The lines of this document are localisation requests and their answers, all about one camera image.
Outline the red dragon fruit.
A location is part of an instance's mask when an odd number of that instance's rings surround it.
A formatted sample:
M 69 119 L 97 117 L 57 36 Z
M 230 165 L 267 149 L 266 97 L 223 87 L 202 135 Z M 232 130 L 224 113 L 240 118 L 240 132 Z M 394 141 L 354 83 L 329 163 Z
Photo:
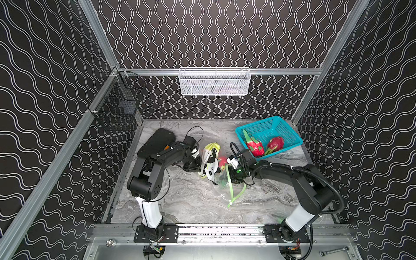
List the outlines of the red dragon fruit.
M 225 166 L 228 164 L 227 163 L 227 157 L 226 156 L 222 156 L 218 158 L 218 168 L 222 171 Z
M 243 130 L 245 143 L 248 147 L 248 150 L 252 153 L 252 155 L 256 158 L 263 157 L 265 154 L 264 147 L 262 143 L 257 140 L 251 133 L 247 130 Z
M 267 146 L 264 155 L 270 155 L 284 148 L 284 139 L 281 136 L 272 138 Z

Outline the clear zip-top bag green seal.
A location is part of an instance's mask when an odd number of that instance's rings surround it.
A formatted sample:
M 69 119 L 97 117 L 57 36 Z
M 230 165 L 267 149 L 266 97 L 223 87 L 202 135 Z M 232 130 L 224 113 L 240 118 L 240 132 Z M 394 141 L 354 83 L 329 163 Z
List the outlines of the clear zip-top bag green seal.
M 214 185 L 214 191 L 227 201 L 228 207 L 247 189 L 247 184 L 237 179 L 240 173 L 238 160 L 234 156 L 226 157 L 218 143 L 209 143 L 202 149 L 199 175 Z

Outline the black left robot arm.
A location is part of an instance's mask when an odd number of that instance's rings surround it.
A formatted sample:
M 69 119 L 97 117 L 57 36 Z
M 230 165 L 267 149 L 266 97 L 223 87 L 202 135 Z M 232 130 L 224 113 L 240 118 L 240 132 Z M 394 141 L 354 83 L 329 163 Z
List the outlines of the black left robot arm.
M 195 138 L 187 135 L 183 141 L 177 141 L 174 133 L 162 128 L 153 133 L 137 156 L 126 187 L 141 210 L 141 225 L 137 233 L 154 242 L 164 235 L 164 222 L 158 204 L 161 198 L 158 196 L 167 167 L 182 163 L 186 172 L 198 172 L 202 159 Z

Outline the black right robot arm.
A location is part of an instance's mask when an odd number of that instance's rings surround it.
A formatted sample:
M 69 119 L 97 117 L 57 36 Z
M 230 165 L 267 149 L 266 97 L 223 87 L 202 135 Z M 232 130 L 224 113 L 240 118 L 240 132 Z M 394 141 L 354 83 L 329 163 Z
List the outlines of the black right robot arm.
M 278 229 L 281 239 L 287 242 L 297 239 L 300 231 L 319 216 L 338 214 L 345 208 L 345 202 L 337 189 L 313 164 L 292 166 L 256 160 L 245 149 L 240 154 L 230 156 L 225 169 L 232 183 L 245 183 L 250 177 L 273 180 L 294 189 L 299 204 Z

